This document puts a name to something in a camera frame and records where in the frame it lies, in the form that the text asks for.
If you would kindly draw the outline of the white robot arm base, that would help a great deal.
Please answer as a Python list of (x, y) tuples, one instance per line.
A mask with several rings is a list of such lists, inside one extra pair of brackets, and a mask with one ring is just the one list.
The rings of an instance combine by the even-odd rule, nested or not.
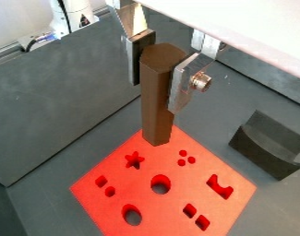
[(99, 21), (88, 0), (49, 0), (49, 7), (52, 20), (48, 26), (17, 40), (25, 53)]

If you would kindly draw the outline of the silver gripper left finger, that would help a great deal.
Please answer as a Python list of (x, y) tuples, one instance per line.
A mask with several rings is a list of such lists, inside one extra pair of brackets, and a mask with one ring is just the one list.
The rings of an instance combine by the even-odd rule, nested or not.
[(111, 15), (123, 30), (120, 42), (127, 56), (128, 81), (139, 84), (139, 57), (143, 49), (155, 43), (155, 31), (147, 26), (143, 7), (134, 0), (104, 0)]

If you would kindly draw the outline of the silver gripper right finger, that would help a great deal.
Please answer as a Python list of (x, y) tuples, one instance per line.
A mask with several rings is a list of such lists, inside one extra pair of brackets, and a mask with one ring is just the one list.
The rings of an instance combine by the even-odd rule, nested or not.
[(175, 114), (191, 99), (193, 91), (205, 92), (211, 85), (206, 69), (222, 51), (218, 39), (199, 30), (193, 31), (191, 47), (197, 50), (173, 70), (167, 109)]

